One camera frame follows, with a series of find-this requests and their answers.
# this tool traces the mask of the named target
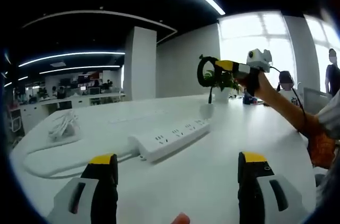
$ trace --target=person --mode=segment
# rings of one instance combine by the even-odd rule
[[[293,91],[294,81],[292,78],[289,78],[290,74],[288,71],[282,71],[279,75],[279,84],[277,86],[276,91],[283,95],[286,99],[288,99],[291,103],[296,106],[300,106],[300,103],[303,104],[302,99],[300,99],[300,103],[295,95],[298,94],[298,90],[295,89],[295,93]]]
[[[60,86],[57,92],[57,99],[63,99],[65,97],[66,97],[65,88],[63,86]]]
[[[98,80],[95,80],[93,87],[99,87],[99,81]]]
[[[326,70],[326,93],[330,93],[334,97],[340,89],[340,69],[334,49],[329,49],[329,61],[331,65],[328,65]]]
[[[110,80],[107,80],[107,85],[108,85],[109,87],[112,87],[112,85],[113,85],[113,82],[112,82],[112,81],[110,81]]]
[[[53,87],[52,87],[52,96],[53,96],[53,97],[56,97],[56,96],[57,96],[57,87],[56,87],[56,86],[53,86]]]

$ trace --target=white camera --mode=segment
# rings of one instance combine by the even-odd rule
[[[246,58],[247,65],[259,68],[266,73],[270,71],[270,62],[272,59],[269,50],[264,50],[263,53],[259,49],[251,50]]]

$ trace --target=computer monitor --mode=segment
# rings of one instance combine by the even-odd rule
[[[89,88],[90,95],[100,94],[100,87],[91,87]]]
[[[71,89],[77,89],[78,88],[78,83],[77,82],[72,82],[71,83]]]
[[[70,86],[71,85],[71,79],[70,78],[64,78],[60,79],[59,86]]]
[[[80,74],[78,75],[78,83],[88,83],[90,81],[89,74]]]

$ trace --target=potted plant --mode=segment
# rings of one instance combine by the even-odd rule
[[[205,80],[212,78],[215,76],[215,71],[207,70],[203,76]],[[240,85],[234,80],[233,74],[230,71],[223,71],[219,80],[212,87],[212,92],[217,102],[228,102],[231,91],[234,89],[239,92],[240,90]]]

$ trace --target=black shirt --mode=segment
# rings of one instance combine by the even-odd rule
[[[326,77],[329,79],[330,94],[334,97],[340,89],[340,69],[336,65],[328,65]]]

